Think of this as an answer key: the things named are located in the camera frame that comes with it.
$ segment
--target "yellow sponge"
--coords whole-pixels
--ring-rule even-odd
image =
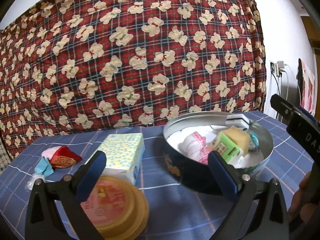
[[[231,126],[229,129],[223,130],[222,132],[243,150],[243,156],[246,156],[248,154],[248,147],[250,142],[249,134],[235,126]]]

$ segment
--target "blue tablecloth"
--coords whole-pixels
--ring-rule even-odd
[[[286,126],[258,111],[246,115],[266,127],[274,140],[274,151],[259,179],[281,181],[287,207],[299,182],[311,170],[312,159],[285,131]],[[150,205],[148,225],[138,239],[148,240],[207,240],[219,227],[231,208],[222,196],[193,192],[177,183],[166,170],[163,158],[162,126],[121,128],[66,136],[42,137],[25,149],[0,176],[0,212],[19,239],[24,239],[24,223],[30,191],[26,183],[34,173],[41,152],[66,145],[81,155],[83,161],[67,169],[56,169],[47,179],[60,180],[76,170],[111,133],[142,132],[145,143],[140,175],[136,186],[145,194]],[[57,202],[68,233],[74,237],[68,219]]]

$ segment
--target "screw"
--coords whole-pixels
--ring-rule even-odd
[[[243,174],[243,175],[242,175],[242,179],[243,179],[244,181],[249,181],[251,178],[250,178],[250,176],[249,176],[248,174]]]
[[[63,176],[63,180],[64,181],[70,181],[70,180],[72,180],[72,176],[71,175],[66,175],[66,176]]]
[[[279,181],[277,180],[277,179],[271,179],[271,181],[272,181],[272,183],[274,184],[274,185],[278,185],[279,184]]]
[[[35,184],[36,184],[36,185],[40,185],[42,182],[43,182],[42,179],[36,179]]]

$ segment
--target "container lid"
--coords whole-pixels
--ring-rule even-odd
[[[110,176],[100,177],[81,207],[107,240],[135,239],[145,228],[149,217],[149,206],[140,190]]]

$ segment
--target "yellow floral box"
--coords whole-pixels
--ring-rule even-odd
[[[134,185],[144,150],[142,133],[108,135],[96,150],[104,152],[107,157],[106,167],[101,176],[114,176]]]

